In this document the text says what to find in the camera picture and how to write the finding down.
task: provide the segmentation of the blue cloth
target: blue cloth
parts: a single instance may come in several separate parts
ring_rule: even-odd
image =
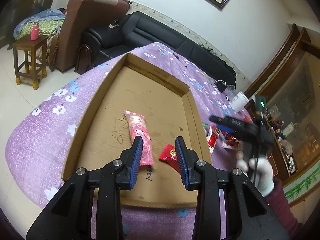
[[[65,18],[66,16],[57,9],[51,8],[51,9],[44,10],[20,22],[17,25],[17,27],[14,29],[13,36],[14,38],[18,37],[20,35],[20,32],[22,31],[22,28],[26,23],[34,22],[36,20],[63,20]]]

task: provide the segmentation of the metal screw head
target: metal screw head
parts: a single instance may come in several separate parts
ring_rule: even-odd
[[[205,161],[204,160],[197,160],[196,164],[198,166],[205,166]]]
[[[114,166],[120,166],[121,164],[122,164],[122,161],[121,160],[114,160],[113,162],[112,162],[112,164],[114,165]]]
[[[241,169],[233,169],[233,173],[239,176],[242,174],[242,171]]]
[[[79,168],[77,169],[77,174],[78,175],[83,175],[85,173],[85,168]]]

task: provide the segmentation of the pink snack wrapper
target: pink snack wrapper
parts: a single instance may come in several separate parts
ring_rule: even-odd
[[[134,138],[136,137],[136,135],[140,135],[143,140],[140,166],[153,165],[151,140],[149,136],[149,131],[146,126],[145,117],[141,114],[136,114],[126,110],[123,112],[129,123],[131,142],[134,141]]]

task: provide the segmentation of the maroon sleeve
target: maroon sleeve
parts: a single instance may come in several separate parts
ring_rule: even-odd
[[[275,188],[265,197],[265,199],[279,217],[284,228],[289,233],[290,239],[292,239],[301,229],[302,224],[298,222],[290,211],[290,206],[288,200],[284,196],[281,181],[279,179],[274,179],[273,182]]]

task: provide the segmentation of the green patterned blanket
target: green patterned blanket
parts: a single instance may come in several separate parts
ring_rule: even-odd
[[[40,34],[52,34],[55,32],[56,29],[59,29],[64,20],[44,20],[39,21],[39,28],[40,28]],[[33,22],[27,23],[24,25],[20,35],[17,37],[17,39],[20,39],[21,37],[29,34],[31,32],[33,26]]]

